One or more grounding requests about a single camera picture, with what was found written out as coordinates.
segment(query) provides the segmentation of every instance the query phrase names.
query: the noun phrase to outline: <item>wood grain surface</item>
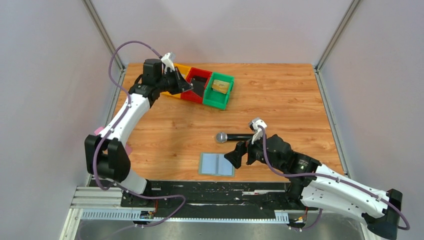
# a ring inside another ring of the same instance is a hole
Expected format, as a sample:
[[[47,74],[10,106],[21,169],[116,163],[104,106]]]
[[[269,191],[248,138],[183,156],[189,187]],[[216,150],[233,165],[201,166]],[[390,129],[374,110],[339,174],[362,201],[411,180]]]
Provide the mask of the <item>wood grain surface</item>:
[[[227,153],[236,142],[216,143],[218,132],[251,133],[248,123],[262,118],[267,135],[278,134],[295,151],[318,159],[343,174],[313,68],[310,64],[190,63],[187,66],[235,77],[226,110],[162,95],[128,139],[131,167],[150,180],[276,182],[285,178],[255,162],[235,177],[199,175],[202,152]],[[123,86],[129,89],[143,72],[128,66]],[[115,114],[126,95],[121,92]]]

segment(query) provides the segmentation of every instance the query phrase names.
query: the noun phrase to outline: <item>pink object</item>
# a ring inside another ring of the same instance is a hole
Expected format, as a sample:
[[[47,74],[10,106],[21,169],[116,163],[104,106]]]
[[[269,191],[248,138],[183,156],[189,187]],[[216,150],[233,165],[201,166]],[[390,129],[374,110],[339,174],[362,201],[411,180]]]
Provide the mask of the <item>pink object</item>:
[[[105,129],[103,126],[101,126],[101,127],[97,128],[97,129],[94,131],[94,134],[95,134],[96,136],[97,136],[97,135],[99,135],[99,133],[100,133],[103,129]],[[126,154],[129,156],[129,155],[133,152],[133,149],[132,149],[130,146],[128,146],[128,144],[126,144],[126,145],[125,145],[125,152],[126,152]]]

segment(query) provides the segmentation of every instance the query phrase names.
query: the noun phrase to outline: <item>silver microphone grille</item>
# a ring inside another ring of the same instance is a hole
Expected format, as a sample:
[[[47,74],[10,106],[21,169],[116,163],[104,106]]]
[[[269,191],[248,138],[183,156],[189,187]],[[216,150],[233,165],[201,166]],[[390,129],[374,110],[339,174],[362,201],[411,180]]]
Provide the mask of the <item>silver microphone grille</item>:
[[[226,141],[227,141],[227,134],[225,134],[225,132],[219,132],[217,135],[216,135],[216,141],[218,142],[218,143],[225,143]]]

